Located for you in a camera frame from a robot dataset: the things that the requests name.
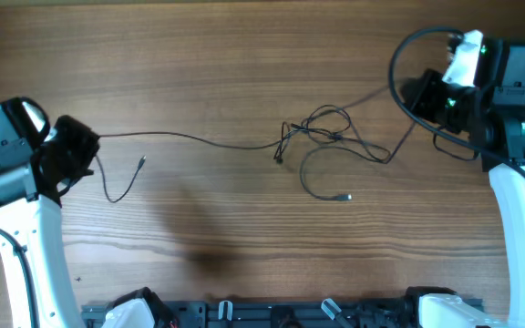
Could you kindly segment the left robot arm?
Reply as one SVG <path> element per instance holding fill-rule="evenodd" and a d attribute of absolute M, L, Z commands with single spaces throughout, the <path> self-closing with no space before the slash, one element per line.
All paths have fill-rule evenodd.
<path fill-rule="evenodd" d="M 81 327 L 62 242 L 61 198 L 96 156 L 99 136 L 55 124 L 29 97 L 0 103 L 0 256 L 15 327 Z"/>

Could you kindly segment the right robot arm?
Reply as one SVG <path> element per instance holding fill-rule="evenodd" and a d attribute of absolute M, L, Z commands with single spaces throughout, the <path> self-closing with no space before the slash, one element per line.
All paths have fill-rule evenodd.
<path fill-rule="evenodd" d="M 433 69 L 391 94 L 423 128 L 468 133 L 501 215 L 510 275 L 508 327 L 525 327 L 525 43 L 479 31 L 454 35 L 445 73 Z"/>

